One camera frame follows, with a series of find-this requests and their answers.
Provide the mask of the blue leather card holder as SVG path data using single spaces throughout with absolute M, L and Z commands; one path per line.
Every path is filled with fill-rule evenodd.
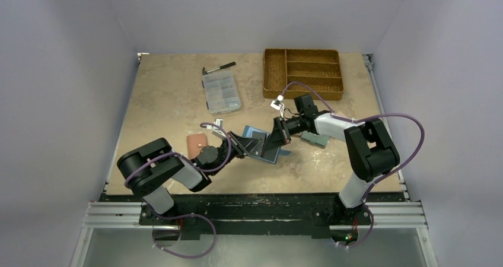
M 246 138 L 259 138 L 261 139 L 261 143 L 257 145 L 253 150 L 249 153 L 249 157 L 255 158 L 257 160 L 262 160 L 267 163 L 276 164 L 278 162 L 278 158 L 280 156 L 290 156 L 291 151 L 283 150 L 281 148 L 277 148 L 276 150 L 269 150 L 262 154 L 263 144 L 269 136 L 269 133 L 263 131 L 261 129 L 246 125 L 243 130 L 243 137 Z

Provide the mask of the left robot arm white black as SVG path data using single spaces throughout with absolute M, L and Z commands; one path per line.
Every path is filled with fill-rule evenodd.
M 176 203 L 163 186 L 166 181 L 172 179 L 199 192 L 212 183 L 211 176 L 233 159 L 248 157 L 262 142 L 229 132 L 219 147 L 207 145 L 195 158 L 188 159 L 174 152 L 165 138 L 158 138 L 122 155 L 117 168 L 135 196 L 156 213 L 171 217 L 176 214 Z

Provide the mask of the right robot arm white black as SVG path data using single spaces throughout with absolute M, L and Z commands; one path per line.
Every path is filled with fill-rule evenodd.
M 283 96 L 278 96 L 270 106 L 280 115 L 273 120 L 273 128 L 266 138 L 262 153 L 275 150 L 291 142 L 292 135 L 310 132 L 345 142 L 352 175 L 334 198 L 329 213 L 319 212 L 328 224 L 352 220 L 363 209 L 368 190 L 375 179 L 391 172 L 400 162 L 399 153 L 379 118 L 356 122 L 342 120 L 328 110 L 320 111 L 311 95 L 296 97 L 297 114 L 284 116 Z

